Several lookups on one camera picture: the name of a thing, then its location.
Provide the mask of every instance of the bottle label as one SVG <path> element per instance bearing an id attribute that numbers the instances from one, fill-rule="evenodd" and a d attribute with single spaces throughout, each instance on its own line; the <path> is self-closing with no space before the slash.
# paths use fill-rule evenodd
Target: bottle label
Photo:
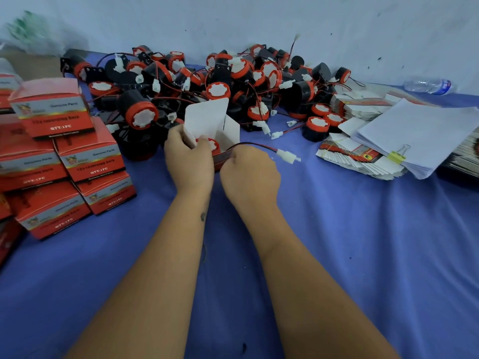
<path id="1" fill-rule="evenodd" d="M 441 88 L 437 92 L 434 92 L 433 94 L 443 95 L 443 94 L 446 94 L 449 89 L 451 89 L 451 81 L 447 79 L 443 79 Z"/>

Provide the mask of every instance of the open white box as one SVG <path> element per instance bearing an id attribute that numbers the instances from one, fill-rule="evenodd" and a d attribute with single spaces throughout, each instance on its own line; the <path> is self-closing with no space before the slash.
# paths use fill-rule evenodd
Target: open white box
<path id="1" fill-rule="evenodd" d="M 184 116 L 187 144 L 196 146 L 196 139 L 201 136 L 218 142 L 221 153 L 213 156 L 216 169 L 230 157 L 231 150 L 227 150 L 240 142 L 240 125 L 226 114 L 228 102 L 228 98 L 221 98 L 191 104 Z"/>

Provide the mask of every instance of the white wall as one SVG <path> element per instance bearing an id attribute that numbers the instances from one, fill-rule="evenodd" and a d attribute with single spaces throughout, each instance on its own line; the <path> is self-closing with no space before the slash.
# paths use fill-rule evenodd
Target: white wall
<path id="1" fill-rule="evenodd" d="M 253 43 L 289 51 L 300 32 L 293 54 L 312 66 L 346 66 L 378 83 L 450 78 L 479 94 L 479 0 L 9 0 L 0 22 L 24 9 L 60 15 L 100 52 L 147 44 L 204 64 Z"/>

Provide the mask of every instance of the plastic water bottle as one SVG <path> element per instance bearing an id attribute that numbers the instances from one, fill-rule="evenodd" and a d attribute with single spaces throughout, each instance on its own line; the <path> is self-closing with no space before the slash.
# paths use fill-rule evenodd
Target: plastic water bottle
<path id="1" fill-rule="evenodd" d="M 443 95 L 454 93 L 457 87 L 447 79 L 437 78 L 428 80 L 427 78 L 414 77 L 404 82 L 404 89 L 410 92 Z"/>

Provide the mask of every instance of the blue fabric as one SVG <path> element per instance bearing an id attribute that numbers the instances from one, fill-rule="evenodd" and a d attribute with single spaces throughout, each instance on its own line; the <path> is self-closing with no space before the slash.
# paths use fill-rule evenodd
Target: blue fabric
<path id="1" fill-rule="evenodd" d="M 479 105 L 473 96 L 427 97 Z M 272 117 L 271 130 L 287 120 Z M 289 165 L 271 155 L 283 215 L 402 357 L 477 358 L 478 193 L 436 175 L 386 182 L 342 169 L 315 156 L 318 144 L 300 130 L 241 139 L 302 158 Z M 126 167 L 137 198 L 44 242 L 27 237 L 4 267 L 0 357 L 59 358 L 147 245 L 175 188 L 161 150 Z M 283 357 L 254 244 L 218 174 L 204 242 L 185 357 Z"/>

